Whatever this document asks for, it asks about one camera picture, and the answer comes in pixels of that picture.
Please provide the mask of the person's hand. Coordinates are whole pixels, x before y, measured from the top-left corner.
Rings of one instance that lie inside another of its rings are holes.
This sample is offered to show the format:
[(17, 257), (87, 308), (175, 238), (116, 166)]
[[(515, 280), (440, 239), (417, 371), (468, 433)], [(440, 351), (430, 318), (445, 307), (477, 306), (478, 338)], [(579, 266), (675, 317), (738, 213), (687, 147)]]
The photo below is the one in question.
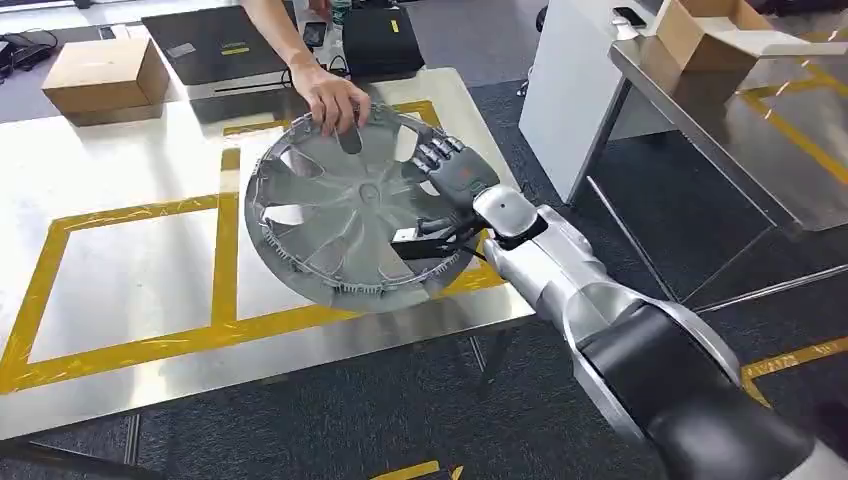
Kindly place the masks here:
[(315, 62), (290, 65), (295, 90), (306, 101), (313, 121), (329, 136), (366, 124), (370, 96), (349, 80)]

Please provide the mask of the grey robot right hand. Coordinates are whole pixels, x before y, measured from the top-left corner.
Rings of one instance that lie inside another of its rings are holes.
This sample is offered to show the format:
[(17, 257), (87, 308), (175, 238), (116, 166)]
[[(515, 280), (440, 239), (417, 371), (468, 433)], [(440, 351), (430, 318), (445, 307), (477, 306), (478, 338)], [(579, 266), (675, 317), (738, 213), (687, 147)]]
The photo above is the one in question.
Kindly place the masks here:
[(474, 224), (474, 200), (500, 183), (496, 171), (478, 152), (452, 136), (433, 136), (417, 144), (411, 162), (450, 204), (452, 212), (441, 219), (445, 228)]

